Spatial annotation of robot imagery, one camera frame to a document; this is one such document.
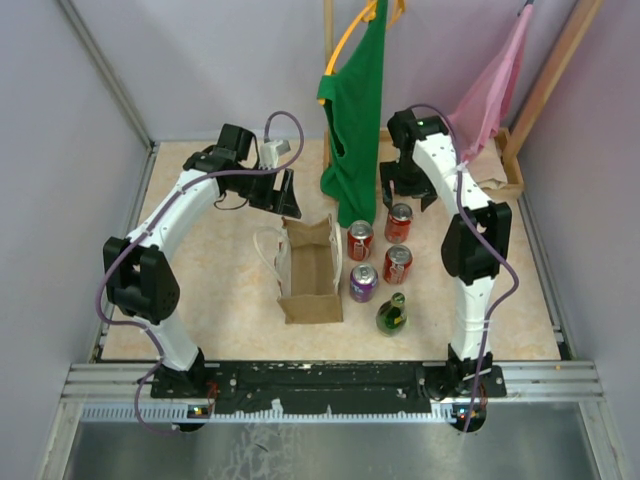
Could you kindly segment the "red cola can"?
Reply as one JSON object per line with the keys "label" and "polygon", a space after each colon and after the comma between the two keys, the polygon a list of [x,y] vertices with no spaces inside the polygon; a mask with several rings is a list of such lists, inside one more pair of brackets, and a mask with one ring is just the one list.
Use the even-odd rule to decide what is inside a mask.
{"label": "red cola can", "polygon": [[408,239],[413,219],[413,210],[406,203],[397,203],[388,210],[384,235],[392,244],[401,244]]}
{"label": "red cola can", "polygon": [[347,252],[350,259],[364,262],[370,256],[373,227],[365,220],[354,221],[347,230]]}
{"label": "red cola can", "polygon": [[405,245],[393,245],[385,253],[383,278],[389,284],[405,282],[413,262],[411,250]]}

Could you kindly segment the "watermelon print canvas bag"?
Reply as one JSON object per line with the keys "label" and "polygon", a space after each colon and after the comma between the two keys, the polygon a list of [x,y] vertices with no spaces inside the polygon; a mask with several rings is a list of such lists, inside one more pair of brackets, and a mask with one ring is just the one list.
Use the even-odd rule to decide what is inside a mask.
{"label": "watermelon print canvas bag", "polygon": [[253,233],[261,262],[276,279],[277,303],[289,325],[337,324],[343,321],[341,231],[332,215],[315,223],[282,220]]}

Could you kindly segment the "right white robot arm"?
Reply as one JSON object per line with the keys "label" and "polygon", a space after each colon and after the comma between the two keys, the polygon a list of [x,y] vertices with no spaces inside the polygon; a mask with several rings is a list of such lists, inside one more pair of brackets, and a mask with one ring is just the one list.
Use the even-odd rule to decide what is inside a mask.
{"label": "right white robot arm", "polygon": [[512,211],[473,180],[441,117],[417,118],[405,109],[393,114],[387,129],[399,157],[379,165],[383,204],[390,208],[394,195],[419,199],[421,209],[441,200],[450,219],[441,258],[456,303],[445,377],[454,393],[470,395],[492,368],[487,313],[507,258]]}

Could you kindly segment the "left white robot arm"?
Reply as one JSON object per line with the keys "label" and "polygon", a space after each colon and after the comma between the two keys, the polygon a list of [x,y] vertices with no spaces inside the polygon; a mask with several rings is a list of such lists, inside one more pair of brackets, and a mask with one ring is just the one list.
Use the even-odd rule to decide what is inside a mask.
{"label": "left white robot arm", "polygon": [[293,170],[279,162],[290,150],[286,140],[259,141],[245,128],[224,125],[215,144],[185,161],[152,214],[126,237],[111,237],[103,246],[105,277],[97,297],[123,314],[121,324],[149,336],[160,366],[173,373],[174,387],[186,396],[206,389],[208,373],[177,312],[181,290],[171,260],[193,225],[229,192],[252,208],[300,218]]}

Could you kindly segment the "beige cloth in tray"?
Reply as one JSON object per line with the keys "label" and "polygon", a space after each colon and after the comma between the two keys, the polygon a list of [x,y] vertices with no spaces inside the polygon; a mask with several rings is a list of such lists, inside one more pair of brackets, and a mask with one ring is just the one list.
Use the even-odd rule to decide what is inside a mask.
{"label": "beige cloth in tray", "polygon": [[468,169],[480,188],[499,190],[508,184],[500,150],[494,139],[488,141],[475,159],[469,163]]}

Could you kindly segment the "purple soda can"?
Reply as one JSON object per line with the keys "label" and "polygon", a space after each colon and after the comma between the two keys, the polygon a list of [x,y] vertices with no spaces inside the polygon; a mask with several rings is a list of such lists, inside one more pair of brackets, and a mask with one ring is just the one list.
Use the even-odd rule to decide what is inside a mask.
{"label": "purple soda can", "polygon": [[358,303],[369,302],[378,286],[377,270],[369,263],[360,263],[350,273],[350,295]]}

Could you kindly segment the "wooden tray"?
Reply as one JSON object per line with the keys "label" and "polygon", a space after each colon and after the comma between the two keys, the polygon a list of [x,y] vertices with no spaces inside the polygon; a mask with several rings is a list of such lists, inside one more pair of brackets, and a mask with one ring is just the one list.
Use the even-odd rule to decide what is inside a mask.
{"label": "wooden tray", "polygon": [[[499,152],[502,152],[510,141],[511,133],[508,128],[501,127],[498,134],[494,137],[494,143]],[[386,128],[379,131],[379,153],[391,146],[391,136]],[[323,163],[322,170],[326,170],[331,164],[331,148],[329,132],[324,132],[323,138]],[[524,192],[524,179],[522,176],[519,161],[516,157],[510,159],[501,159],[501,164],[507,178],[507,184],[498,190],[486,189],[486,192],[492,199],[498,201],[517,200]]]}

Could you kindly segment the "pink shirt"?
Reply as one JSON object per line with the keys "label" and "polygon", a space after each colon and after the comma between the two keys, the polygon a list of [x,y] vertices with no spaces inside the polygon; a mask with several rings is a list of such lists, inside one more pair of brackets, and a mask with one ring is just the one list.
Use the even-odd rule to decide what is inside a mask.
{"label": "pink shirt", "polygon": [[464,163],[473,161],[497,135],[510,109],[533,9],[532,1],[524,4],[505,44],[448,116]]}

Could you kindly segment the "green t-shirt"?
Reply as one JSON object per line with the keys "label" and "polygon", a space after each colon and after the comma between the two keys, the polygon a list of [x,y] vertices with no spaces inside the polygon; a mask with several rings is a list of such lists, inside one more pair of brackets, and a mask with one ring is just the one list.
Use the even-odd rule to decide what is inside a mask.
{"label": "green t-shirt", "polygon": [[324,170],[321,191],[338,204],[343,228],[376,217],[376,179],[383,86],[380,44],[386,35],[388,3],[378,1],[375,21],[349,59],[332,76],[322,76],[317,100],[328,125],[331,164]]}

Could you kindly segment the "green glass bottle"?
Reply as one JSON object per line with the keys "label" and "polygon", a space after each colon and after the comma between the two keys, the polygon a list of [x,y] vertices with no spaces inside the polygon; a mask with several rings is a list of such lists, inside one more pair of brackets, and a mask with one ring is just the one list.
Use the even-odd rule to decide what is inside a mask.
{"label": "green glass bottle", "polygon": [[386,336],[395,336],[407,323],[406,297],[401,292],[394,293],[383,303],[376,314],[378,331]]}

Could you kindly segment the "yellow clothes hanger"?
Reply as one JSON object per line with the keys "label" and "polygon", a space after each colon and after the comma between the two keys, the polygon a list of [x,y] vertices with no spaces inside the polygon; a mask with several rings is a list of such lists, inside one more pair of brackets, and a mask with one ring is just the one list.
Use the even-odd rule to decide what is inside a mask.
{"label": "yellow clothes hanger", "polygon": [[[353,19],[351,24],[347,27],[338,43],[329,52],[329,57],[326,62],[326,68],[324,76],[329,77],[336,73],[336,63],[339,59],[341,52],[343,51],[347,41],[353,35],[356,27],[360,23],[375,21],[378,11],[378,1],[368,1],[366,6],[359,12],[359,14]],[[398,19],[406,12],[405,1],[395,1],[392,8],[391,19],[388,21],[385,30],[388,31],[398,21]],[[380,85],[384,85],[384,60],[385,60],[385,47],[386,47],[386,35],[381,36],[380,44]]]}

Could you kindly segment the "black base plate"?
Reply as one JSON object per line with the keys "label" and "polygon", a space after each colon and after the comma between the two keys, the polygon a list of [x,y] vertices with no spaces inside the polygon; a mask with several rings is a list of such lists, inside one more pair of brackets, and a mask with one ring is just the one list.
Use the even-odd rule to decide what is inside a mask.
{"label": "black base plate", "polygon": [[162,366],[151,381],[154,399],[202,399],[220,415],[429,413],[433,401],[465,398],[473,380],[442,362],[198,363],[190,372]]}

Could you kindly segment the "wooden rack frame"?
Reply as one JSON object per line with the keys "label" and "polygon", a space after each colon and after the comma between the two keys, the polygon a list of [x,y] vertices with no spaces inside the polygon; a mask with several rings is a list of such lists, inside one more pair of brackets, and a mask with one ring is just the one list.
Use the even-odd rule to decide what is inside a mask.
{"label": "wooden rack frame", "polygon": [[[510,131],[508,146],[502,151],[502,159],[517,157],[529,133],[569,62],[581,44],[585,34],[600,11],[603,1],[577,1],[559,34],[550,54],[534,82],[523,107]],[[323,2],[323,28],[325,63],[334,45],[333,1]]]}

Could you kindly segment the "aluminium rail frame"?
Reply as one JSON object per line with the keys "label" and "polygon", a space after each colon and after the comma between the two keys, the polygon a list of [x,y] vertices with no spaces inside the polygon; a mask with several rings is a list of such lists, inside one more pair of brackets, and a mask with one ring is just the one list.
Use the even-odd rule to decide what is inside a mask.
{"label": "aluminium rail frame", "polygon": [[381,336],[357,304],[326,140],[258,174],[253,135],[178,163],[176,187],[108,240],[96,294],[104,351],[135,331],[141,361],[70,367],[44,479],[623,479],[595,364],[460,350],[486,281],[448,277],[456,194],[409,239],[409,324]]}

